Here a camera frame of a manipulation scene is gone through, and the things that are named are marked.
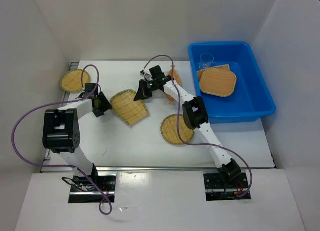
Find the trapezoid yellow bamboo tray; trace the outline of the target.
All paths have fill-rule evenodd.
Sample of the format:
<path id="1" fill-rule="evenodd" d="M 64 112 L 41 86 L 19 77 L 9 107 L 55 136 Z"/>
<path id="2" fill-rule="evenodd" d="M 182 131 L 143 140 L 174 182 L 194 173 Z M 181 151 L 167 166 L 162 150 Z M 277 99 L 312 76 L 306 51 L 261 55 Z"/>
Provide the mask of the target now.
<path id="1" fill-rule="evenodd" d="M 134 101 L 136 94 L 134 90 L 126 89 L 110 99 L 112 110 L 128 126 L 135 125 L 149 115 L 142 100 Z"/>

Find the boat-shaped orange woven basket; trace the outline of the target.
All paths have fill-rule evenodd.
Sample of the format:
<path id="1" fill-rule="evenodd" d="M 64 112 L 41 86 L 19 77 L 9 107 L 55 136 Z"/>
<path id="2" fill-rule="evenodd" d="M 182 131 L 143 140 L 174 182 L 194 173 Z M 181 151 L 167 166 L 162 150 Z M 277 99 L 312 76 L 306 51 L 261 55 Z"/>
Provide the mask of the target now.
<path id="1" fill-rule="evenodd" d="M 179 85 L 181 85 L 182 81 L 181 81 L 181 78 L 180 78 L 178 72 L 176 71 L 176 66 L 171 65 L 170 67 L 171 67 L 171 69 L 170 69 L 170 71 L 168 71 L 166 73 L 166 76 L 171 76 Z M 164 94 L 164 96 L 167 98 L 168 103 L 170 105 L 175 104 L 176 100 L 172 96 L 170 96 L 169 94 L 166 94 L 166 93 Z"/>

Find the round bamboo tray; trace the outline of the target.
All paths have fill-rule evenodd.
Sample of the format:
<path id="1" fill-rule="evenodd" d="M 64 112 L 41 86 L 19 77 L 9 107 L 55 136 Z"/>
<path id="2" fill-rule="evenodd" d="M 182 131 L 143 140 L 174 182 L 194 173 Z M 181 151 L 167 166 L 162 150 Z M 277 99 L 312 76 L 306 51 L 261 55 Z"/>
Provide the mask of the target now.
<path id="1" fill-rule="evenodd" d="M 60 81 L 60 87 L 67 93 L 78 93 L 83 90 L 84 85 L 91 81 L 87 71 L 73 69 L 67 72 Z"/>
<path id="2" fill-rule="evenodd" d="M 182 146 L 185 143 L 181 141 L 177 131 L 178 115 L 173 114 L 167 116 L 161 123 L 160 132 L 164 140 L 175 146 Z M 195 132 L 189 129 L 185 122 L 183 115 L 179 115 L 179 133 L 183 141 L 189 143 L 195 136 Z"/>

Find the clear plastic cup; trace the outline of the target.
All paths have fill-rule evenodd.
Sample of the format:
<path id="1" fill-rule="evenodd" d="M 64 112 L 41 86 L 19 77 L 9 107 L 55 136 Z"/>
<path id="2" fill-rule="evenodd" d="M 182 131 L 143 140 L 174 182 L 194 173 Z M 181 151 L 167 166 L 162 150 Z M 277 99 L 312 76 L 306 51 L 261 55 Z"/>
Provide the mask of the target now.
<path id="1" fill-rule="evenodd" d="M 199 62 L 199 70 L 208 69 L 212 66 L 214 62 L 214 56 L 210 53 L 203 53 L 200 55 L 200 62 Z"/>

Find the rounded square orange woven tray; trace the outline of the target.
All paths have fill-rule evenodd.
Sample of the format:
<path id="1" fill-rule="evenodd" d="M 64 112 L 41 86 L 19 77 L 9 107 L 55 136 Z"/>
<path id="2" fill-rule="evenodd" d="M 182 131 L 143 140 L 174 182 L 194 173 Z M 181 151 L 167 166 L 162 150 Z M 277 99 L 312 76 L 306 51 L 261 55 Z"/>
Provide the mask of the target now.
<path id="1" fill-rule="evenodd" d="M 227 70 L 207 68 L 201 71 L 199 88 L 204 94 L 229 97 L 236 88 L 237 76 Z"/>

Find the fan-shaped orange woven tray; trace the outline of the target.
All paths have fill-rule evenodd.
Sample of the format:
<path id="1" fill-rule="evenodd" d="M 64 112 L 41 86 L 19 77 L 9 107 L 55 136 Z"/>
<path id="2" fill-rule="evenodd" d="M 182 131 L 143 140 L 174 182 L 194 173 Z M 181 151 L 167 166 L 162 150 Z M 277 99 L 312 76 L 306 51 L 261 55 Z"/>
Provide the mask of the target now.
<path id="1" fill-rule="evenodd" d="M 228 71 L 228 72 L 231 71 L 229 64 L 213 66 L 213 67 L 210 67 L 210 69 L 218 69 L 218 70 L 223 70 L 223 71 Z M 207 68 L 197 71 L 197 78 L 199 81 L 201 80 L 202 75 L 205 72 L 205 70 L 207 70 Z"/>

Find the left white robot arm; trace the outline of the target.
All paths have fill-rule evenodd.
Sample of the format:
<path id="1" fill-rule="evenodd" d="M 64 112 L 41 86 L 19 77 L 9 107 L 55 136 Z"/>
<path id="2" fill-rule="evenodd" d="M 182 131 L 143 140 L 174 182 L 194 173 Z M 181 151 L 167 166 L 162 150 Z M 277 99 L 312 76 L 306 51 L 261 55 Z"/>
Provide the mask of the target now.
<path id="1" fill-rule="evenodd" d="M 42 143 L 46 149 L 58 154 L 70 166 L 82 185 L 96 190 L 100 178 L 94 163 L 89 161 L 80 147 L 79 120 L 87 114 L 99 118 L 112 106 L 96 83 L 86 83 L 79 99 L 59 109 L 48 109 L 44 115 Z"/>

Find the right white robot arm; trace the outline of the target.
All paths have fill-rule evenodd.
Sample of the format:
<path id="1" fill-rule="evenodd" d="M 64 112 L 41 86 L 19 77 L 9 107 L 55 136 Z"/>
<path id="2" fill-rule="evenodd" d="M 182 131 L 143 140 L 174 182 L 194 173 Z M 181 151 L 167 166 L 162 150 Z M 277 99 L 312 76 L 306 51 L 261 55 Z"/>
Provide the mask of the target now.
<path id="1" fill-rule="evenodd" d="M 178 102 L 178 111 L 182 111 L 185 125 L 198 134 L 203 146 L 209 146 L 209 152 L 219 173 L 219 182 L 225 188 L 232 187 L 241 174 L 241 168 L 229 155 L 229 150 L 218 144 L 209 116 L 201 96 L 194 96 L 183 89 L 170 75 L 165 75 L 160 66 L 151 68 L 150 73 L 140 72 L 143 77 L 139 81 L 134 101 L 146 100 L 153 92 L 162 91 Z"/>

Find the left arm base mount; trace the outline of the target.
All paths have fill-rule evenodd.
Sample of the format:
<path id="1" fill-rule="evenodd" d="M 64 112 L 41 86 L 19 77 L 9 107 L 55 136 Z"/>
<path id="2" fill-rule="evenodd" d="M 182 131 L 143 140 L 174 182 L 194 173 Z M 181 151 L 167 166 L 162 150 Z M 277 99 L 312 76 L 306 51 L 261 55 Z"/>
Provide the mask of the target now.
<path id="1" fill-rule="evenodd" d="M 85 177 L 62 177 L 67 185 L 70 186 L 69 204 L 99 203 L 103 200 L 102 194 Z M 106 194 L 111 203 L 115 202 L 117 176 L 115 173 L 98 176 L 96 185 Z"/>

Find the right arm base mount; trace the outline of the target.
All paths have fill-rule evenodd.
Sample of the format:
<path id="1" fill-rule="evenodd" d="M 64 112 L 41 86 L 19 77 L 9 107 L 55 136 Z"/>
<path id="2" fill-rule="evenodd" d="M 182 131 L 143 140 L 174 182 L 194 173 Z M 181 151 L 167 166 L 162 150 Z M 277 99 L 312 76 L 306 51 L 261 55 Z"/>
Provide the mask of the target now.
<path id="1" fill-rule="evenodd" d="M 251 200 L 251 194 L 239 197 L 245 193 L 249 187 L 247 175 L 243 172 L 233 183 L 226 185 L 221 180 L 218 173 L 204 173 L 205 197 L 207 202 L 213 201 L 233 201 Z"/>

